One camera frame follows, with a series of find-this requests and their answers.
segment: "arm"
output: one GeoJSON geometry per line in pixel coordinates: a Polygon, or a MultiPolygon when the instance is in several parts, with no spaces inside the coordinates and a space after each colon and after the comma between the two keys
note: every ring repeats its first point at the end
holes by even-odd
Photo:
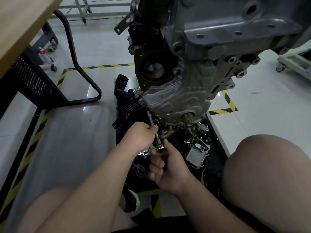
{"type": "Polygon", "coordinates": [[[127,173],[135,156],[153,142],[158,127],[136,122],[104,162],[36,233],[111,232],[127,173]]]}
{"type": "Polygon", "coordinates": [[[164,147],[167,152],[162,156],[152,151],[154,156],[149,166],[149,178],[177,197],[197,232],[256,232],[190,173],[181,154],[171,143],[164,140],[164,147]]]}

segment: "spray can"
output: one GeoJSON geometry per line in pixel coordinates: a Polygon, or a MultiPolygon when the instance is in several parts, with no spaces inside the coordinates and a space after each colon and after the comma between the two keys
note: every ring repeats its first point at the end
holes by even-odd
{"type": "Polygon", "coordinates": [[[52,60],[52,58],[50,57],[50,55],[46,52],[44,48],[39,47],[39,52],[48,64],[54,63],[54,61],[52,60]]]}

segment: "caster wheel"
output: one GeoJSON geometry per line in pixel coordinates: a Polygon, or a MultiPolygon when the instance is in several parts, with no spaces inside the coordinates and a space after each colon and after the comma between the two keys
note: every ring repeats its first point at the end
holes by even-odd
{"type": "Polygon", "coordinates": [[[282,72],[282,71],[284,71],[286,68],[284,68],[284,67],[276,67],[276,71],[278,71],[278,72],[282,72]]]}
{"type": "Polygon", "coordinates": [[[51,64],[51,70],[53,72],[56,72],[57,71],[57,67],[54,64],[51,64]]]}

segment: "hand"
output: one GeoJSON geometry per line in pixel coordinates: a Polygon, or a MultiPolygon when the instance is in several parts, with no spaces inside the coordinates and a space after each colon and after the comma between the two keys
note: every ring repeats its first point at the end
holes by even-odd
{"type": "Polygon", "coordinates": [[[125,133],[120,143],[124,144],[137,155],[150,147],[157,131],[157,125],[150,127],[143,122],[135,122],[125,133]]]}
{"type": "Polygon", "coordinates": [[[151,164],[148,177],[162,190],[177,195],[192,176],[179,151],[166,139],[165,151],[160,154],[155,149],[151,151],[151,164]]]}

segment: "leg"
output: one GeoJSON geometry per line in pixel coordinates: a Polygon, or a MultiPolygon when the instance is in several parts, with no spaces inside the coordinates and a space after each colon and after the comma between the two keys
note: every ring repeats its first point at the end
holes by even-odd
{"type": "Polygon", "coordinates": [[[276,232],[311,232],[311,160],[272,135],[244,139],[224,166],[224,197],[276,232]]]}
{"type": "MultiPolygon", "coordinates": [[[[21,218],[16,233],[34,233],[47,217],[75,190],[75,186],[54,188],[39,196],[21,218]]],[[[125,206],[121,197],[120,203],[125,206]]],[[[136,223],[118,207],[112,231],[130,229],[136,223]]]]}

